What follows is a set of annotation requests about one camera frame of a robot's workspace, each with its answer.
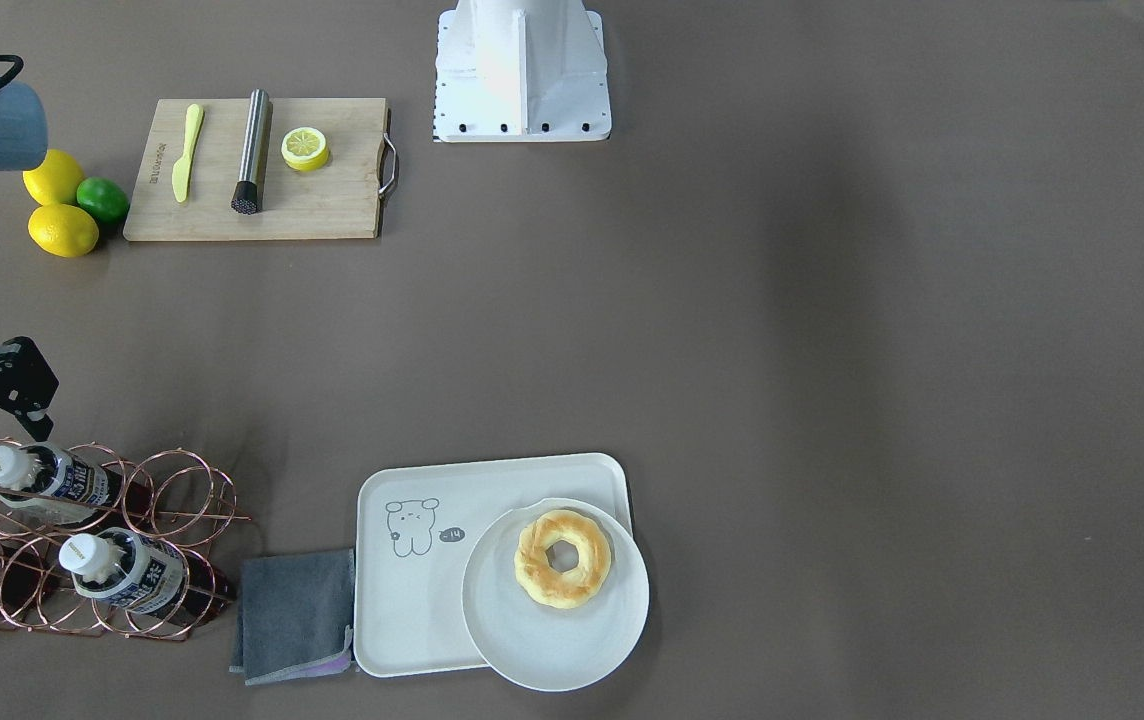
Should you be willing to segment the yellow glazed donut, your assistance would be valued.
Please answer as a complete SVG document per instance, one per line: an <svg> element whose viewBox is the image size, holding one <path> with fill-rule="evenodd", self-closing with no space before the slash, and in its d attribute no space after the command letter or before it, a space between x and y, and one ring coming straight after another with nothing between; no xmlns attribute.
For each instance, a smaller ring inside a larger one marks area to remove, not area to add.
<svg viewBox="0 0 1144 720"><path fill-rule="evenodd" d="M598 596L614 556L607 533L578 511L545 512L523 527L513 553L514 580L531 601L575 610Z"/></svg>

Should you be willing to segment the green lime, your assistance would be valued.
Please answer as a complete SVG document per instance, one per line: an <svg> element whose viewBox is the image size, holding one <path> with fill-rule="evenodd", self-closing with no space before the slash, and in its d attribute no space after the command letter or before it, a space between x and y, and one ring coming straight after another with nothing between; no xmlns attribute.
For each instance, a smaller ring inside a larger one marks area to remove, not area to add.
<svg viewBox="0 0 1144 720"><path fill-rule="evenodd" d="M130 209L124 188L104 177L84 179L76 188L76 205L101 226L124 222Z"/></svg>

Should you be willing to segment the white rectangular tray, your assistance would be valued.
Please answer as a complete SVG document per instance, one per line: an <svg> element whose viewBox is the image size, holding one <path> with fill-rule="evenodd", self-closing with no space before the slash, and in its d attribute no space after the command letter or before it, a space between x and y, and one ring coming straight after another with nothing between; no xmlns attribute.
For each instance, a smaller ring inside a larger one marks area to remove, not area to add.
<svg viewBox="0 0 1144 720"><path fill-rule="evenodd" d="M545 498L591 503L631 528L623 468L558 454L378 470L357 496L353 660L372 677L484 667L462 615L462 577L503 512Z"/></svg>

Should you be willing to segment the yellow lemon near board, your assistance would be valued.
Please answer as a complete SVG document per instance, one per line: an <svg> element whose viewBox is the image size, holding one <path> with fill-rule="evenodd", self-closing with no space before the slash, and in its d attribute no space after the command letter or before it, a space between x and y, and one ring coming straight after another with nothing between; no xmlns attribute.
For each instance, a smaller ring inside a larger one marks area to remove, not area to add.
<svg viewBox="0 0 1144 720"><path fill-rule="evenodd" d="M92 214L67 204L33 209L27 234L41 250L59 258L87 255L100 242L100 228Z"/></svg>

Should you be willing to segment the yellow lemon half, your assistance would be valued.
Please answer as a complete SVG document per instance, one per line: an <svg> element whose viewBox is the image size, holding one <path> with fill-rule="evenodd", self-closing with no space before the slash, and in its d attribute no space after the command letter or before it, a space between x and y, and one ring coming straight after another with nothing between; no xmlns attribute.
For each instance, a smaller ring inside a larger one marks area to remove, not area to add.
<svg viewBox="0 0 1144 720"><path fill-rule="evenodd" d="M313 127L289 129L280 142L281 160L289 169L312 172L321 169L329 163L328 137Z"/></svg>

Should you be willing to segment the tea bottle white cap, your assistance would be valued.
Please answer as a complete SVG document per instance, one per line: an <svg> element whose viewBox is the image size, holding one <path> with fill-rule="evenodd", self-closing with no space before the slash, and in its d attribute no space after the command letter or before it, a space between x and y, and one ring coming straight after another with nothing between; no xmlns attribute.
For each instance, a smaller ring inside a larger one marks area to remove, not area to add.
<svg viewBox="0 0 1144 720"><path fill-rule="evenodd" d="M124 527L151 511L152 493L119 470L51 445L0 445L0 501L67 530Z"/></svg>

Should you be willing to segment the grey folded cloth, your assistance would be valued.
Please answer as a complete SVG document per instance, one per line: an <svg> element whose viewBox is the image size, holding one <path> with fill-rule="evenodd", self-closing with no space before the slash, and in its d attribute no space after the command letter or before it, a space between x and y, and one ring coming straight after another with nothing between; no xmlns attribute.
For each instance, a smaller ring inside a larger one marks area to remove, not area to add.
<svg viewBox="0 0 1144 720"><path fill-rule="evenodd" d="M335 675L352 648L352 548L243 562L230 673L246 685Z"/></svg>

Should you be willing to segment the yellow plastic knife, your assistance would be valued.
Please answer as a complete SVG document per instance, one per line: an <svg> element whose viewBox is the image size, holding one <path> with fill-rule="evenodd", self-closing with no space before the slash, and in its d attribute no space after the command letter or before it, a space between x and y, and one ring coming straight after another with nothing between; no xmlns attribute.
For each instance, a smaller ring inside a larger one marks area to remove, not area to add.
<svg viewBox="0 0 1144 720"><path fill-rule="evenodd" d="M205 106L192 102L185 109L182 152L180 152L178 159L175 160L173 168L170 168L170 192L173 192L174 200L178 201L178 204L184 204L188 200L189 185L191 185L191 169L197 141L202 129L202 120L205 120Z"/></svg>

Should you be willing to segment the wooden cutting board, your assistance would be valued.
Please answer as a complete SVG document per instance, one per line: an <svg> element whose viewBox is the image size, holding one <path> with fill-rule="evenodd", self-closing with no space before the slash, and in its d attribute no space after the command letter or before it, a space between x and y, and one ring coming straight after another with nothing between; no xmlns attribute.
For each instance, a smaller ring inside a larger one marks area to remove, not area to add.
<svg viewBox="0 0 1144 720"><path fill-rule="evenodd" d="M275 97L259 173L260 209L232 208L251 100L201 98L205 119L194 143L185 201L176 201L173 168L182 155L189 98L157 101L124 224L129 242L374 240L383 193L395 168L386 142L384 97ZM329 159L301 173L281 158L281 141L297 127L320 129Z"/></svg>

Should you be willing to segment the tea bottle lower rack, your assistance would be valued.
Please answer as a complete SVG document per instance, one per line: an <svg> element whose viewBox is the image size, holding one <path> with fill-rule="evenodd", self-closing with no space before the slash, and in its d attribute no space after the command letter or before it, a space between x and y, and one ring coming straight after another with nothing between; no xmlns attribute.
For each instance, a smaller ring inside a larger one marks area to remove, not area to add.
<svg viewBox="0 0 1144 720"><path fill-rule="evenodd" d="M67 537L57 561L80 596L142 623L202 625L237 598L227 575L197 553L124 527Z"/></svg>

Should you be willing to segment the yellow lemon far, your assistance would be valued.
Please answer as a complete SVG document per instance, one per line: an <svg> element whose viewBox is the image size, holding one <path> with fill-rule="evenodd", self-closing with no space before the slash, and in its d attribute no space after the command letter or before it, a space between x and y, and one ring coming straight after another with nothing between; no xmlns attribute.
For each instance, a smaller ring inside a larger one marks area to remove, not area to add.
<svg viewBox="0 0 1144 720"><path fill-rule="evenodd" d="M74 156L48 149L42 163L22 172L22 179L29 196L40 206L76 205L86 173Z"/></svg>

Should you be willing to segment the white round plate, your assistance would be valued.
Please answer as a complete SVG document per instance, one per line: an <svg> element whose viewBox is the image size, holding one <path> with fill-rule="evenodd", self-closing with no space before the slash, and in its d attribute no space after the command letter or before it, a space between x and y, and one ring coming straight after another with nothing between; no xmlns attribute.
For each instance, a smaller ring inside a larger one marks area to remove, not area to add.
<svg viewBox="0 0 1144 720"><path fill-rule="evenodd" d="M649 606L635 539L572 498L505 512L464 565L472 644L498 674L534 691L575 691L613 673L639 641Z"/></svg>

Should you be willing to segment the steel muddler with black tip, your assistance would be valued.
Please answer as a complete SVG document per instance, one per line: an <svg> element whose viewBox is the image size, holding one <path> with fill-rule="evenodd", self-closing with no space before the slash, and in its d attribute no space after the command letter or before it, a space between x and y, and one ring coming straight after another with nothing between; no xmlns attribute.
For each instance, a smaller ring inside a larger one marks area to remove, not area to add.
<svg viewBox="0 0 1144 720"><path fill-rule="evenodd" d="M267 163L267 136L272 117L272 102L267 90L256 88L249 96L246 132L238 176L230 208L243 215L257 214L262 205L262 179Z"/></svg>

